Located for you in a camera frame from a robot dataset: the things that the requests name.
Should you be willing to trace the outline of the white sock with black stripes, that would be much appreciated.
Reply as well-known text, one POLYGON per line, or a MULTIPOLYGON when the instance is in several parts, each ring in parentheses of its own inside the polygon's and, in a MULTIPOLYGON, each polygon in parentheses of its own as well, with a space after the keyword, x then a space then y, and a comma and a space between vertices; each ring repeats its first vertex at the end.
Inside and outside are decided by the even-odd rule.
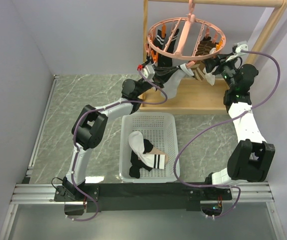
POLYGON ((193 77, 193 71, 188 67, 187 63, 171 67, 165 71, 165 74, 161 76, 164 80, 163 91, 167 96, 167 99, 173 99, 177 95, 177 90, 182 78, 189 76, 193 77))

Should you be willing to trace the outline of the pink round clip hanger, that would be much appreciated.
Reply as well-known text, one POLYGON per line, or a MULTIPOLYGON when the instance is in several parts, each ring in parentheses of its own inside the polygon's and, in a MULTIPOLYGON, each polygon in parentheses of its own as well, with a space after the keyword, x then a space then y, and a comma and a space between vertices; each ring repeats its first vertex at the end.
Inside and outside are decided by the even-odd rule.
POLYGON ((162 57, 189 62, 193 66, 196 61, 212 58, 219 54, 226 45, 227 38, 223 31, 216 25, 196 18, 194 14, 196 1, 188 0, 188 13, 185 17, 172 17, 161 20, 148 28, 148 1, 143 4, 143 59, 158 64, 162 57), (191 55, 184 55, 184 48, 194 24, 200 25, 198 36, 191 55), (208 55, 196 56, 200 41, 205 36, 211 36, 216 42, 216 50, 208 55))

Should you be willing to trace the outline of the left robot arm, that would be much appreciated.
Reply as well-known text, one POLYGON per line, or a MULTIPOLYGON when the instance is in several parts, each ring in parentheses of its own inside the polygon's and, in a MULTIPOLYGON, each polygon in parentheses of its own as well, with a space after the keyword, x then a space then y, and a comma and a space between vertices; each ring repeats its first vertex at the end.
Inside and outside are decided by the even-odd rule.
POLYGON ((89 197, 85 192, 86 168, 92 151, 103 139, 107 123, 137 112, 145 103, 140 95, 156 88, 163 96, 161 103, 174 98, 185 75, 192 72, 186 64, 158 67, 154 64, 138 66, 139 80, 126 79, 122 83, 121 98, 104 106, 86 105, 72 127, 73 156, 68 173, 62 180, 65 194, 70 200, 78 201, 89 197))

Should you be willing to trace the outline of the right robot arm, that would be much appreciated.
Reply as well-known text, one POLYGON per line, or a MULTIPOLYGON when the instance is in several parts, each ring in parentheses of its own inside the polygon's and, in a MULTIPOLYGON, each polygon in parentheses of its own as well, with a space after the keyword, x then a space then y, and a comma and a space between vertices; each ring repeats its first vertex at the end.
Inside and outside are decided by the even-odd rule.
POLYGON ((252 64, 236 67, 238 60, 239 57, 234 58, 231 54, 219 54, 203 61, 207 77, 221 75, 229 87, 223 104, 233 120, 238 140, 227 167, 207 177, 203 195, 210 200, 221 193, 219 185, 263 182, 276 152, 275 146, 262 136, 253 114, 250 88, 259 71, 252 64))

